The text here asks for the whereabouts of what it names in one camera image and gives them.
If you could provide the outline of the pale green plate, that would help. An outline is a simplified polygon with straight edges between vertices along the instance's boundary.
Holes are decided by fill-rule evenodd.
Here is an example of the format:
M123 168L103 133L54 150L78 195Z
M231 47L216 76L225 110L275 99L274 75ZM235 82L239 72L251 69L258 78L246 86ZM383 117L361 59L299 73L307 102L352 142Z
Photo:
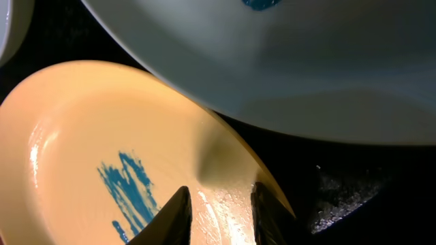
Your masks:
M263 129L435 143L435 2L86 0L141 66Z

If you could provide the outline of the white plate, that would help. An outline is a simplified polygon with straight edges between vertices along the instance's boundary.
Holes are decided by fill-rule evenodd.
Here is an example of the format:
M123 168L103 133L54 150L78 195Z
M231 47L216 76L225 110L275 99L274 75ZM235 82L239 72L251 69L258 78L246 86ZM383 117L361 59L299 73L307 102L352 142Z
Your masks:
M35 0L1 0L1 66L18 51L31 23Z

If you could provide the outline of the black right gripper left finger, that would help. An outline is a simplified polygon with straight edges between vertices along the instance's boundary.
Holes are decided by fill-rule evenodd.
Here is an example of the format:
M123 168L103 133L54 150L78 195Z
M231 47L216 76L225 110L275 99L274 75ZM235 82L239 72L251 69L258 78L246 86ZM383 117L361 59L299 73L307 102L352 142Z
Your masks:
M191 195L187 186L181 186L127 245L190 245L191 222Z

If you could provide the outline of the yellow plate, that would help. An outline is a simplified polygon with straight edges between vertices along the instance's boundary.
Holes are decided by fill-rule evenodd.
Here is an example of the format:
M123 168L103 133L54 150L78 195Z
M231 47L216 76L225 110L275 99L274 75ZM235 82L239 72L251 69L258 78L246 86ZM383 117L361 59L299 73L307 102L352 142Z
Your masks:
M4 244L126 244L182 186L192 244L253 244L256 182L287 203L228 123L133 67L60 63L1 104Z

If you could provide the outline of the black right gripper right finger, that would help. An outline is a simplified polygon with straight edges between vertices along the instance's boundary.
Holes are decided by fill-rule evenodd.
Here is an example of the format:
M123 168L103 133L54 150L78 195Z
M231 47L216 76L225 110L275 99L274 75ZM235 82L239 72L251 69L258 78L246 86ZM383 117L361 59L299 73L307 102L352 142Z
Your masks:
M296 244L296 219L261 182L256 182L253 187L251 206L257 245Z

